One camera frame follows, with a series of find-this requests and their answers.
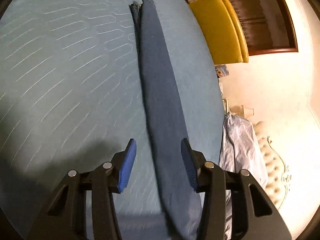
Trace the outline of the dark blue denim jeans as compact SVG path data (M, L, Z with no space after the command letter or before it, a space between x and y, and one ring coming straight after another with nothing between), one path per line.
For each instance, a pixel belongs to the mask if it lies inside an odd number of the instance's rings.
M188 138L180 95L153 0L130 5L153 164L168 233L196 239L201 198L190 186L181 155Z

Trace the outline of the cream tufted headboard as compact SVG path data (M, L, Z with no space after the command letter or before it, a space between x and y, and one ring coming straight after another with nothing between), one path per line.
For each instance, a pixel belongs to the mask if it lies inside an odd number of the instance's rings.
M268 174L265 191L274 206L279 210L290 191L292 176L289 172L289 166L286 165L284 159L272 147L272 140L268 133L266 122L257 122L253 125L253 128Z

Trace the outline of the grey star-patterned duvet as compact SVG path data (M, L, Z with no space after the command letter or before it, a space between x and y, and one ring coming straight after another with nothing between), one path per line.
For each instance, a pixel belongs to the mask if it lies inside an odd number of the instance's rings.
M231 113L225 115L219 166L235 173L246 169L266 188L267 169L251 122Z

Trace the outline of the light blue quilted bedspread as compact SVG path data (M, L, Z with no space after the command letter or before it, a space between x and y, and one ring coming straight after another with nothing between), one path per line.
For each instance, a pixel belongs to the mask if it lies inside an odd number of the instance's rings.
M70 170L91 171L130 139L114 196L123 239L179 239L153 166L129 6L141 0L13 0L1 18L1 208L26 237ZM218 162L224 109L214 63L184 0L153 0L193 149Z

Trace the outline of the small blue picture card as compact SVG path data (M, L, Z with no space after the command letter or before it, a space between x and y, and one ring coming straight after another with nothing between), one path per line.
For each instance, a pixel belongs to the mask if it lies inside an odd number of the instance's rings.
M215 65L215 70L218 78L226 77L229 75L228 68L225 64Z

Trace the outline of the yellow padded chair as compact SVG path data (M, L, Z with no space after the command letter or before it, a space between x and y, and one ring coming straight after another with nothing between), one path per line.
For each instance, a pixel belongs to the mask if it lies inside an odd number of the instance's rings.
M249 61L244 31L229 0L196 0L189 7L202 30L215 65Z

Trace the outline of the dark wooden door frame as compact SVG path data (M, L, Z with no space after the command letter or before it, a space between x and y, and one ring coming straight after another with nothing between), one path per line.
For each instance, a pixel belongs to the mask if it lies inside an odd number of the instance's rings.
M240 20L249 55L297 52L285 0L229 0Z

